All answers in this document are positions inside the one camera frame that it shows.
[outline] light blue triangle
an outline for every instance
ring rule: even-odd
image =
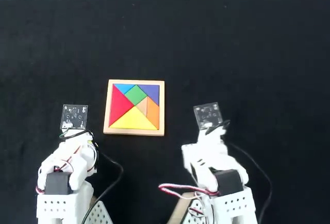
[[[134,85],[132,84],[115,84],[115,86],[120,90],[122,94],[125,94],[129,90],[133,88]]]

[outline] tangram puzzle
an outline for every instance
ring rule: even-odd
[[[164,135],[164,81],[109,80],[105,134]]]

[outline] blue triangle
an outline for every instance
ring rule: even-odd
[[[125,94],[126,92],[128,92],[129,90],[131,90],[133,88],[132,84],[115,84],[115,86],[118,88],[118,90],[120,90],[120,92],[122,94]]]
[[[139,85],[139,87],[159,106],[159,85]]]

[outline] red triangle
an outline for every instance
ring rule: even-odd
[[[109,126],[116,122],[122,115],[128,112],[134,104],[118,90],[116,86],[112,86],[111,109]]]

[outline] wooden frame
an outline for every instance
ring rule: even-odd
[[[159,86],[159,129],[158,130],[138,130],[138,129],[117,129],[109,127],[109,118],[111,111],[111,97],[113,84],[134,84],[134,85],[158,85]],[[105,108],[104,134],[122,134],[122,135],[151,135],[163,136],[165,131],[165,83],[164,81],[134,81],[123,79],[110,79],[108,84],[107,102]]]

